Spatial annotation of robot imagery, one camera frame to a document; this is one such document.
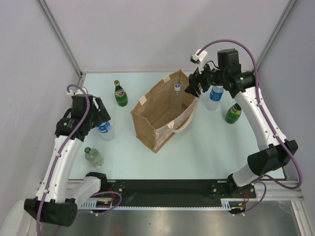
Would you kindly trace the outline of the blue label water bottle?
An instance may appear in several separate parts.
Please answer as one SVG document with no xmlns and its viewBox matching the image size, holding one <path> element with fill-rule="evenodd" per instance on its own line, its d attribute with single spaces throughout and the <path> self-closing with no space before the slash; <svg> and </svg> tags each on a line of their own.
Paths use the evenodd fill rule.
<svg viewBox="0 0 315 236">
<path fill-rule="evenodd" d="M 98 126 L 97 129 L 101 137 L 106 141 L 110 141 L 115 137 L 114 128 L 111 126 L 111 123 L 109 121 L 101 124 L 100 126 Z"/>
</svg>

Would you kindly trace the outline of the blue cap plastic bottle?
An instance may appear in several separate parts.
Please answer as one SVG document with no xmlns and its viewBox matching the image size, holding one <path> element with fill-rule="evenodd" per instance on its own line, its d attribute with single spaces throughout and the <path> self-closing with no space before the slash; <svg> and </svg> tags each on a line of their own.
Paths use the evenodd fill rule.
<svg viewBox="0 0 315 236">
<path fill-rule="evenodd" d="M 176 83 L 170 93 L 170 108 L 173 111 L 178 112 L 182 109 L 184 93 L 181 84 Z"/>
</svg>

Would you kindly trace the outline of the green Perrier glass bottle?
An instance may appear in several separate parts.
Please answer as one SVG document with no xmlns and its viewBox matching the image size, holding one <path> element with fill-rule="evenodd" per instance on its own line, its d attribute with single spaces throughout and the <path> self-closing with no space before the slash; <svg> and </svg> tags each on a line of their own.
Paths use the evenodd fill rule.
<svg viewBox="0 0 315 236">
<path fill-rule="evenodd" d="M 115 99 L 119 106 L 124 107 L 128 104 L 128 97 L 126 91 L 120 85 L 119 80 L 114 81 L 115 85 Z"/>
</svg>

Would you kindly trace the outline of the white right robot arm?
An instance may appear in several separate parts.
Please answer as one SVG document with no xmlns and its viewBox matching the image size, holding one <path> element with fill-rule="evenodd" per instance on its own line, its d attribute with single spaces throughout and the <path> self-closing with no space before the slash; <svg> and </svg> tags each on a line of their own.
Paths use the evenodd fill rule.
<svg viewBox="0 0 315 236">
<path fill-rule="evenodd" d="M 244 167 L 228 176 L 227 192 L 230 196 L 239 197 L 244 193 L 245 186 L 262 177 L 269 177 L 269 172 L 286 166 L 289 161 L 297 163 L 294 154 L 298 150 L 298 144 L 295 140 L 288 140 L 278 128 L 264 104 L 252 72 L 241 72 L 239 66 L 210 69 L 206 65 L 203 70 L 196 69 L 189 75 L 189 85 L 185 91 L 199 97 L 210 86 L 223 87 L 240 105 L 251 125 L 259 149 L 257 153 L 248 156 Z"/>
</svg>

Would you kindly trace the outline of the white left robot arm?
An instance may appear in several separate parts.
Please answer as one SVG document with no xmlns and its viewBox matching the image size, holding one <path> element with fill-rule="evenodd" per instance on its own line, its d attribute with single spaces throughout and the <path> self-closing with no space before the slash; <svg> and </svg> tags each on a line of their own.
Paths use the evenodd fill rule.
<svg viewBox="0 0 315 236">
<path fill-rule="evenodd" d="M 51 161 L 44 180 L 33 199 L 24 202 L 25 211 L 39 222 L 69 227 L 78 207 L 93 194 L 104 196 L 109 183 L 105 174 L 89 172 L 84 180 L 67 191 L 74 159 L 91 129 L 111 118 L 99 97 L 82 94 L 72 97 L 69 108 L 58 121 Z"/>
</svg>

